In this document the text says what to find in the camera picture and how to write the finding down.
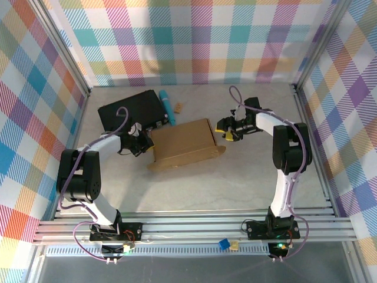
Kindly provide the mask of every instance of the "blue marker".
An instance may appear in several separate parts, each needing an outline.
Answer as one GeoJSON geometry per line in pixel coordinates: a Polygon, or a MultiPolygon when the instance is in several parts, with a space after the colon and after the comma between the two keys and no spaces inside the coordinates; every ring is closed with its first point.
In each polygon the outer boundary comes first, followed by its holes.
{"type": "Polygon", "coordinates": [[[170,106],[170,103],[169,103],[169,98],[167,96],[166,91],[160,90],[158,95],[160,96],[160,100],[165,107],[167,117],[169,119],[170,124],[172,126],[175,126],[176,125],[176,118],[174,118],[174,112],[173,112],[173,109],[171,109],[171,106],[170,106]]]}

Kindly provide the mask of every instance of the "colorful plaid fabric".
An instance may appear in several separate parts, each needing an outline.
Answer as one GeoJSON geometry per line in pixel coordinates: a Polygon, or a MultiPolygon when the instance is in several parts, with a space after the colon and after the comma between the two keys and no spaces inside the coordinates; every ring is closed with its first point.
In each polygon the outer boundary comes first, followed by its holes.
{"type": "Polygon", "coordinates": [[[323,164],[377,282],[377,0],[354,0],[305,85],[323,164]]]}
{"type": "Polygon", "coordinates": [[[84,96],[27,0],[0,0],[0,282],[19,282],[51,213],[84,96]]]}
{"type": "Polygon", "coordinates": [[[292,83],[336,0],[45,2],[93,85],[137,86],[292,83]]]}

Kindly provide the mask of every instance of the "black box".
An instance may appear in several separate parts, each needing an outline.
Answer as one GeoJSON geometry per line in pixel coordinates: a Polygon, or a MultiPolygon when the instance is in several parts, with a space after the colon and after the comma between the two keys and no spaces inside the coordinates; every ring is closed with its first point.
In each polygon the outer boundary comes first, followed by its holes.
{"type": "Polygon", "coordinates": [[[166,112],[161,101],[154,90],[147,90],[100,107],[98,114],[105,131],[116,130],[124,121],[124,116],[116,116],[117,110],[121,106],[128,109],[132,122],[140,123],[143,130],[158,128],[167,123],[166,112]]]}

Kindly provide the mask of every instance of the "brown cardboard box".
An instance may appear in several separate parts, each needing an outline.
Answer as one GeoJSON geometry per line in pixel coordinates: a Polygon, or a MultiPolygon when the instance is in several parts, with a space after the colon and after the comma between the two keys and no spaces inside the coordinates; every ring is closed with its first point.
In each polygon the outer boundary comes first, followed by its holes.
{"type": "Polygon", "coordinates": [[[157,129],[151,138],[155,161],[148,169],[155,172],[215,158],[226,149],[216,144],[208,119],[157,129]]]}

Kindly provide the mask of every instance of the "white floor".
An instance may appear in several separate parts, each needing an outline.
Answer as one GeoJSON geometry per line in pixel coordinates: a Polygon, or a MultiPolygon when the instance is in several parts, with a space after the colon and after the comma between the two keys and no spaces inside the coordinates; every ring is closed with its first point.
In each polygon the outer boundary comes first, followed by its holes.
{"type": "MultiPolygon", "coordinates": [[[[95,88],[88,100],[79,146],[98,138],[103,131],[97,109],[122,98],[154,89],[165,89],[172,106],[183,103],[177,124],[209,118],[214,127],[235,107],[228,85],[184,85],[164,87],[95,88]]],[[[270,108],[291,121],[300,121],[288,84],[239,85],[243,99],[258,96],[263,108],[270,108]]],[[[245,136],[228,142],[216,134],[226,152],[211,160],[153,173],[147,164],[152,152],[134,157],[114,155],[101,168],[103,195],[121,212],[267,209],[274,197],[276,169],[272,162],[272,138],[267,133],[245,136]]],[[[302,175],[296,207],[322,207],[325,198],[314,164],[302,175]]]]}

